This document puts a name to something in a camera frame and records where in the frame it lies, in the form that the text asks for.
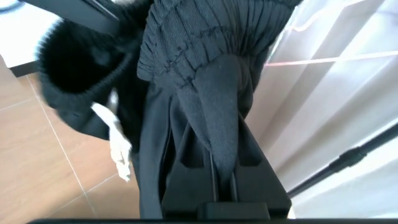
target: white curtain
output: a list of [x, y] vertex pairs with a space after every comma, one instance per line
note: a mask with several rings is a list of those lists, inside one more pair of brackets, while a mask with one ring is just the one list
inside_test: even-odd
[[398, 1], [304, 0], [246, 122], [286, 190], [398, 118]]

